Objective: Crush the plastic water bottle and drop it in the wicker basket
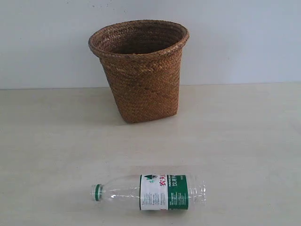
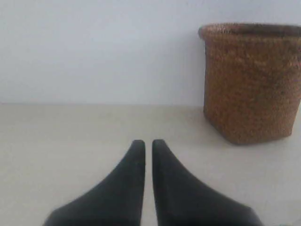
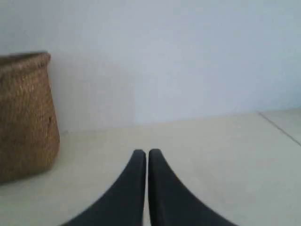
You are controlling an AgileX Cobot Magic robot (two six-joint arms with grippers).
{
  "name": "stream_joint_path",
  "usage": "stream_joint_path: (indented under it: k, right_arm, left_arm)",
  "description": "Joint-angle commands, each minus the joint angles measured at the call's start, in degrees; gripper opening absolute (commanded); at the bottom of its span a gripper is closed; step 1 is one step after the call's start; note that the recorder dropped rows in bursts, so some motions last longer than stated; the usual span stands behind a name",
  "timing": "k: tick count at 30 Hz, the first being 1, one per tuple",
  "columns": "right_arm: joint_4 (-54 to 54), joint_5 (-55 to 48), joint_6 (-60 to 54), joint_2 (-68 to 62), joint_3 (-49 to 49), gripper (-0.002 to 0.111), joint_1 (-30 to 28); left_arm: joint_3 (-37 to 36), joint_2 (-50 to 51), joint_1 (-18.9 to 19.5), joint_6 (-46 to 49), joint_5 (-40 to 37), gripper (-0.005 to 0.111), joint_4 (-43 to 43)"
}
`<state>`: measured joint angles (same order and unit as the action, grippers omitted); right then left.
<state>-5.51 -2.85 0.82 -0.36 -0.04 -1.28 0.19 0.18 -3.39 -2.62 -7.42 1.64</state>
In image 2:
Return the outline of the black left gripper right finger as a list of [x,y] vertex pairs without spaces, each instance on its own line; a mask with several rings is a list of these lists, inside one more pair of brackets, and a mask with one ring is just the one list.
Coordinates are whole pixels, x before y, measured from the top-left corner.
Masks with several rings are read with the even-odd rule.
[[247,207],[191,174],[163,139],[152,142],[152,181],[160,226],[260,226]]

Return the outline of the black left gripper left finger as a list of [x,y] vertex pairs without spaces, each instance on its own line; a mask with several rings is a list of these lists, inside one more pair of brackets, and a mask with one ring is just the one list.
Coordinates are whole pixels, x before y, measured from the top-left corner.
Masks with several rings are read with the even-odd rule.
[[99,184],[54,210],[46,226],[139,226],[145,184],[145,142],[134,140]]

